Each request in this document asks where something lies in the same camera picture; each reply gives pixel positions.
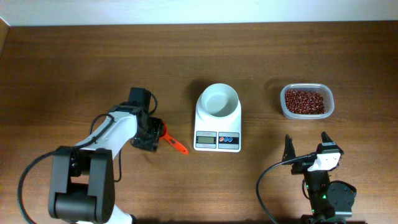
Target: clear plastic container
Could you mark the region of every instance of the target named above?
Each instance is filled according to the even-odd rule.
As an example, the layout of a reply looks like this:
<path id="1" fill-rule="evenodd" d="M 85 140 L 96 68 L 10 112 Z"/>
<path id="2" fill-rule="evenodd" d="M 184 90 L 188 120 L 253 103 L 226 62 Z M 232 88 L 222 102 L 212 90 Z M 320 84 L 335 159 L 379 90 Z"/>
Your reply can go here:
<path id="1" fill-rule="evenodd" d="M 315 91 L 320 93 L 323 97 L 323 104 L 325 105 L 324 114 L 296 114 L 290 112 L 286 107 L 285 92 L 287 90 L 302 90 L 302 91 Z M 316 83 L 297 83 L 285 86 L 280 93 L 280 104 L 284 112 L 284 116 L 288 119 L 323 119 L 329 117 L 335 109 L 335 102 L 333 101 L 333 94 L 330 89 L 322 84 Z"/>

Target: digital scale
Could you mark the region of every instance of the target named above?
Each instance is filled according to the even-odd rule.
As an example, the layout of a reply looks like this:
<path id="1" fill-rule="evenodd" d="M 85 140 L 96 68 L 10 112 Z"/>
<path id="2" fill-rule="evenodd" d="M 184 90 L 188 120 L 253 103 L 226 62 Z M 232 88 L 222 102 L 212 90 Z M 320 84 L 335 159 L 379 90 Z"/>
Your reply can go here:
<path id="1" fill-rule="evenodd" d="M 238 94 L 232 87 L 221 83 L 209 86 L 197 101 L 194 149 L 239 152 L 242 141 L 241 112 Z"/>

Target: scale display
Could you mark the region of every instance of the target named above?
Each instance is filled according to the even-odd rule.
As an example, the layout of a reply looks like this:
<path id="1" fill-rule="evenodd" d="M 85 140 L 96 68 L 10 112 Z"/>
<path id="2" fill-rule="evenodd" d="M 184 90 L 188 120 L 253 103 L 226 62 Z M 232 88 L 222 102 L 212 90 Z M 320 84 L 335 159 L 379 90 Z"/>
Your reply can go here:
<path id="1" fill-rule="evenodd" d="M 197 143 L 208 143 L 208 144 L 214 144 L 214 137 L 203 137 L 203 136 L 198 136 Z"/>

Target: wooden tabletop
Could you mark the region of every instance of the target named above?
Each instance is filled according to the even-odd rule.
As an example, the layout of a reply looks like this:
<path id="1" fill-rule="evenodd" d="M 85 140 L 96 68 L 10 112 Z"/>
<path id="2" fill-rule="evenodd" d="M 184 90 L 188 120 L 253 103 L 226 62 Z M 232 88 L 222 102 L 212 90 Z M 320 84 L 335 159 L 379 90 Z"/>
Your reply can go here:
<path id="1" fill-rule="evenodd" d="M 326 131 L 345 151 L 330 179 L 358 190 L 350 220 L 395 223 L 397 27 L 396 21 L 12 27 L 0 59 L 0 220 L 24 222 L 16 192 L 28 163 L 86 138 L 92 119 L 138 86 L 153 92 L 154 116 L 190 151 L 184 156 L 165 141 L 156 153 L 123 147 L 116 204 L 138 219 L 269 220 L 257 201 L 257 178 L 281 161 L 286 134 L 299 156 L 314 152 Z M 193 149 L 195 104 L 212 83 L 238 92 L 239 153 Z M 290 83 L 328 86 L 333 114 L 284 118 L 279 95 Z M 37 223 L 63 223 L 47 211 L 51 164 L 35 166 L 24 185 L 25 207 Z M 261 195 L 277 219 L 311 214 L 302 179 L 287 166 L 265 176 Z"/>

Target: black cable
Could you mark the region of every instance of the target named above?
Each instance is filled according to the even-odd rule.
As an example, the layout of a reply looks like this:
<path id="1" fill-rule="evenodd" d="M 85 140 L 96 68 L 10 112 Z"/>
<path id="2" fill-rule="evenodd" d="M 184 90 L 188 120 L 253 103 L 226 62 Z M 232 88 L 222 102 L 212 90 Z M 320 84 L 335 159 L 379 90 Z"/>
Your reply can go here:
<path id="1" fill-rule="evenodd" d="M 294 158 L 294 159 L 290 159 L 290 160 L 287 160 L 287 161 L 278 162 L 277 164 L 274 164 L 274 165 L 268 167 L 268 168 L 260 175 L 259 179 L 257 180 L 257 184 L 256 184 L 256 194 L 257 194 L 257 198 L 259 199 L 259 202 L 260 202 L 260 205 L 261 205 L 262 209 L 267 213 L 267 215 L 269 216 L 269 218 L 271 219 L 271 221 L 272 221 L 273 223 L 275 223 L 275 224 L 278 224 L 278 223 L 276 222 L 275 218 L 269 213 L 269 211 L 268 211 L 266 205 L 264 205 L 264 202 L 262 202 L 262 200 L 261 200 L 260 192 L 259 192 L 260 181 L 261 181 L 261 179 L 263 178 L 263 176 L 264 176 L 268 171 L 272 170 L 273 168 L 275 168 L 275 167 L 277 167 L 277 166 L 280 166 L 280 165 L 283 165 L 283 164 L 286 164 L 286 163 L 299 161 L 299 160 L 304 159 L 304 158 L 306 158 L 306 157 L 310 157 L 310 155 L 299 156 L 299 157 L 296 157 L 296 158 Z"/>
<path id="2" fill-rule="evenodd" d="M 97 122 L 98 119 L 102 118 L 103 116 L 108 116 L 114 122 L 114 117 L 112 115 L 110 115 L 110 114 L 100 114 L 97 117 L 95 117 L 94 120 L 91 122 L 90 130 L 88 131 L 88 135 L 91 135 L 93 133 L 94 124 Z"/>
<path id="3" fill-rule="evenodd" d="M 305 185 L 305 179 L 303 179 L 303 184 L 302 184 L 301 188 L 302 188 L 302 190 L 303 190 L 304 197 L 305 197 L 306 199 L 310 200 L 310 198 L 307 196 L 307 193 L 305 193 L 304 185 Z"/>
<path id="4" fill-rule="evenodd" d="M 56 151 L 51 151 L 48 152 L 46 154 L 43 154 L 41 156 L 39 156 L 38 158 L 36 158 L 35 160 L 33 160 L 23 171 L 21 177 L 19 178 L 19 183 L 18 183 L 18 190 L 17 190 L 17 201 L 18 201 L 18 206 L 19 206 L 19 210 L 22 213 L 22 216 L 25 218 L 25 220 L 29 223 L 29 224 L 36 224 L 31 218 L 30 216 L 27 214 L 25 206 L 24 206 L 24 202 L 22 200 L 22 188 L 24 186 L 24 181 L 26 178 L 26 175 L 29 173 L 29 171 L 33 168 L 33 166 L 35 166 L 36 164 L 38 164 L 40 161 L 42 161 L 43 159 L 49 157 L 49 156 L 53 156 L 56 155 L 58 153 L 65 153 L 65 152 L 71 152 L 74 150 L 79 150 L 83 147 L 89 146 L 90 144 L 93 144 L 99 137 L 101 137 L 105 131 L 114 123 L 114 117 L 110 114 L 105 114 L 106 116 L 109 116 L 111 118 L 111 121 L 109 122 L 109 124 L 107 124 L 105 126 L 104 129 L 102 129 L 96 136 L 94 136 L 90 141 L 81 144 L 79 146 L 73 146 L 71 148 L 68 149 L 61 149 L 61 150 L 56 150 Z M 105 116 L 103 114 L 98 115 L 94 121 L 98 120 L 98 118 Z"/>
<path id="5" fill-rule="evenodd" d="M 19 206 L 19 210 L 22 213 L 22 216 L 25 218 L 25 220 L 29 223 L 29 224 L 36 224 L 31 218 L 30 216 L 27 214 L 24 203 L 22 201 L 22 187 L 24 186 L 24 181 L 26 178 L 26 175 L 28 174 L 28 172 L 33 168 L 33 166 L 35 166 L 37 163 L 39 163 L 41 160 L 49 157 L 49 156 L 53 156 L 55 154 L 58 153 L 64 153 L 64 152 L 68 152 L 68 151 L 72 151 L 75 150 L 74 148 L 70 148 L 67 150 L 59 150 L 59 151 L 52 151 L 52 152 L 48 152 L 46 154 L 43 154 L 41 156 L 39 156 L 38 158 L 36 158 L 35 160 L 33 160 L 33 162 L 31 162 L 24 170 L 24 172 L 22 173 L 21 177 L 19 178 L 19 183 L 18 183 L 18 190 L 17 190 L 17 199 L 18 199 L 18 206 Z"/>
<path id="6" fill-rule="evenodd" d="M 111 120 L 114 121 L 114 117 L 110 114 L 100 114 L 98 115 L 96 118 L 94 118 L 94 120 L 91 122 L 90 125 L 90 130 L 88 131 L 88 134 L 91 135 L 93 133 L 93 128 L 94 128 L 94 124 L 97 122 L 98 119 L 100 119 L 103 116 L 108 116 L 111 118 Z M 121 159 L 121 154 L 122 154 L 122 150 L 120 149 L 119 152 L 119 179 L 114 180 L 115 183 L 120 182 L 120 180 L 122 179 L 122 159 Z"/>
<path id="7" fill-rule="evenodd" d="M 154 98 L 154 100 L 155 100 L 155 108 L 154 108 L 151 112 L 148 113 L 149 115 L 152 115 L 152 114 L 155 113 L 156 108 L 157 108 L 157 99 L 156 99 L 156 97 L 155 97 L 155 95 L 154 95 L 153 93 L 150 93 L 150 95 L 151 95 L 151 96 Z"/>
<path id="8" fill-rule="evenodd" d="M 119 151 L 119 179 L 114 180 L 115 183 L 120 182 L 120 180 L 122 179 L 122 150 L 120 149 Z"/>

